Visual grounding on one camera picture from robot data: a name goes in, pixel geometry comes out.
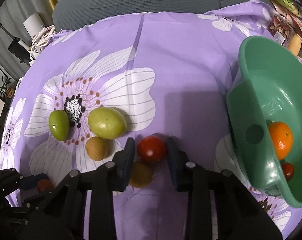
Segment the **red cherry tomato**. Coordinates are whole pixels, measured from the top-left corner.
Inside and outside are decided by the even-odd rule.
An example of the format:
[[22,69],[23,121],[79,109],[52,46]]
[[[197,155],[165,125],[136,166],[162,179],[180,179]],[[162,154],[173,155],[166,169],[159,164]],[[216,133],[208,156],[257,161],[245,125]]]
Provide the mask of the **red cherry tomato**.
[[45,191],[49,191],[54,189],[53,184],[47,180],[47,179],[42,179],[40,181],[38,181],[37,183],[37,191],[39,193],[45,192]]
[[162,161],[167,155],[167,145],[155,135],[145,137],[137,145],[137,154],[141,162],[155,164]]

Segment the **white paper roll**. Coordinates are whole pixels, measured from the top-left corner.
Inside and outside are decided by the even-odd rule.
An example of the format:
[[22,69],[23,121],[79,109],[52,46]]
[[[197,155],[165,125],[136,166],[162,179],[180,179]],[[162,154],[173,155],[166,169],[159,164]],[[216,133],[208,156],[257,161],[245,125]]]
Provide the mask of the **white paper roll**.
[[37,35],[45,26],[38,12],[33,13],[29,18],[27,18],[23,22],[23,25],[31,38]]

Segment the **large green fruit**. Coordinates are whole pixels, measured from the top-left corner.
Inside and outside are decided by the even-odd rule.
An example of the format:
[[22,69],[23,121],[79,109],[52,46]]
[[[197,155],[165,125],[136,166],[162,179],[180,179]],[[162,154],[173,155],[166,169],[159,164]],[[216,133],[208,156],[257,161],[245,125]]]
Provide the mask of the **large green fruit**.
[[114,140],[127,131],[124,116],[111,107],[98,107],[88,116],[88,126],[96,136],[107,140]]

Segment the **black phone stand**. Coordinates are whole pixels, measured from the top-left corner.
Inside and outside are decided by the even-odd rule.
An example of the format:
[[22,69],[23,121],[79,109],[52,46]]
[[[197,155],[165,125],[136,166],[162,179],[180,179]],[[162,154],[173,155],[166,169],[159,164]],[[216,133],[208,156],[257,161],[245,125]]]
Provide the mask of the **black phone stand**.
[[1,23],[0,28],[12,39],[11,44],[8,47],[8,50],[16,56],[21,63],[30,64],[30,46],[25,43],[22,39],[14,37]]

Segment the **brown round fruit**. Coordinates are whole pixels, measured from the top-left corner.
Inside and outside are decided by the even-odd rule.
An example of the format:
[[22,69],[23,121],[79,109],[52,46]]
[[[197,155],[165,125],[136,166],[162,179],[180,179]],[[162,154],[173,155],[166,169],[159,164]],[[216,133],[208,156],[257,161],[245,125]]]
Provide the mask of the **brown round fruit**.
[[85,144],[86,153],[94,161],[101,161],[108,155],[108,146],[100,137],[92,137]]

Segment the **purple floral tablecloth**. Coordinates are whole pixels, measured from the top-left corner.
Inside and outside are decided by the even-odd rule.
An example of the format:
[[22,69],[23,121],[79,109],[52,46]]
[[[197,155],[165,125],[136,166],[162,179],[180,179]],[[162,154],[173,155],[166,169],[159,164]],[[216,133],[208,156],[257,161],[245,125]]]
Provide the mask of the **purple floral tablecloth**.
[[[202,14],[119,15],[53,36],[26,73],[8,112],[0,168],[44,173],[57,185],[72,169],[101,165],[85,151],[87,118],[99,106],[127,120],[127,137],[176,137],[189,158],[241,176],[231,144],[225,97],[238,76],[249,36],[268,37],[271,8],[250,1]],[[53,137],[50,114],[70,121]]]

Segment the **green plastic bowl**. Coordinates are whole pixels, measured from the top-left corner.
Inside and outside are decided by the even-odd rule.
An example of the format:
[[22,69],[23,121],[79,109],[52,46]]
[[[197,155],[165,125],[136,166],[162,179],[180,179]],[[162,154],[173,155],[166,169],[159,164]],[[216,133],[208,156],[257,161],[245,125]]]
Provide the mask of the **green plastic bowl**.
[[[226,95],[233,145],[250,184],[269,196],[302,207],[302,64],[270,38],[245,38],[238,53],[238,76]],[[286,180],[268,127],[283,122],[293,133],[286,163],[294,166]]]

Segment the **dried fruit snack bag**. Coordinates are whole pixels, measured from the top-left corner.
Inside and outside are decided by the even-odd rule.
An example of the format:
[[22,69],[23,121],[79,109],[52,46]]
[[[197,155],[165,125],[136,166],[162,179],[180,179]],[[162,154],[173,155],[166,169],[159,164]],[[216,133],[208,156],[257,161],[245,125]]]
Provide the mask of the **dried fruit snack bag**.
[[273,15],[268,25],[268,31],[274,40],[280,45],[287,47],[294,35],[291,25],[282,17]]

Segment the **large orange tangerine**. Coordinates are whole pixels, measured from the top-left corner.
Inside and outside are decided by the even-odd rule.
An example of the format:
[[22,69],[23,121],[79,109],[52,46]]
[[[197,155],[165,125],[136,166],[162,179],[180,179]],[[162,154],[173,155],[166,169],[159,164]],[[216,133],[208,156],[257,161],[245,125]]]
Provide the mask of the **large orange tangerine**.
[[293,133],[290,127],[284,122],[276,121],[268,126],[268,131],[278,160],[283,160],[293,146]]

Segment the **small green fruit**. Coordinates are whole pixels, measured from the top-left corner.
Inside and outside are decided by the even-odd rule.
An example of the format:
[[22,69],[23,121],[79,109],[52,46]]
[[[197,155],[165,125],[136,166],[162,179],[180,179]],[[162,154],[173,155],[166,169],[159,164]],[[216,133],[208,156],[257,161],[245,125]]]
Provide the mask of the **small green fruit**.
[[67,113],[63,110],[53,111],[48,119],[51,134],[58,141],[65,141],[70,131],[70,121]]

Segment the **red tomato in bowl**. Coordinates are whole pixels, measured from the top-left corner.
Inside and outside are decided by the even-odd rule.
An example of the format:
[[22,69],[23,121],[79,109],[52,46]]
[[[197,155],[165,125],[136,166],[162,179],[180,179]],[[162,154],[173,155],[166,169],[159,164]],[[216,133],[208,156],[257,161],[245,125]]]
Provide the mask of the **red tomato in bowl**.
[[282,171],[284,173],[286,181],[290,181],[295,174],[295,167],[291,163],[283,163]]

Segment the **tan round fruit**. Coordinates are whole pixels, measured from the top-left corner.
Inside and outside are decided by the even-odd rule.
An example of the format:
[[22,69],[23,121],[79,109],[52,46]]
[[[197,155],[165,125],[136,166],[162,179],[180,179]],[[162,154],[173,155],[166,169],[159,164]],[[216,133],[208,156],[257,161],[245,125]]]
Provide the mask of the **tan round fruit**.
[[129,185],[135,188],[144,188],[148,186],[153,179],[154,170],[140,161],[135,161],[131,170]]

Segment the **beige plastic bottle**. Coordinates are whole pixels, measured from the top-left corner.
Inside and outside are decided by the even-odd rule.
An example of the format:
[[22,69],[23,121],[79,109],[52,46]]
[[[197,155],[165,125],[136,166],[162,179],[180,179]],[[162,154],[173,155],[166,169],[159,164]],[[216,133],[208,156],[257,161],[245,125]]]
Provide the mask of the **beige plastic bottle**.
[[294,55],[297,56],[302,45],[302,38],[297,34],[294,33],[292,36],[289,45],[288,45],[288,50]]

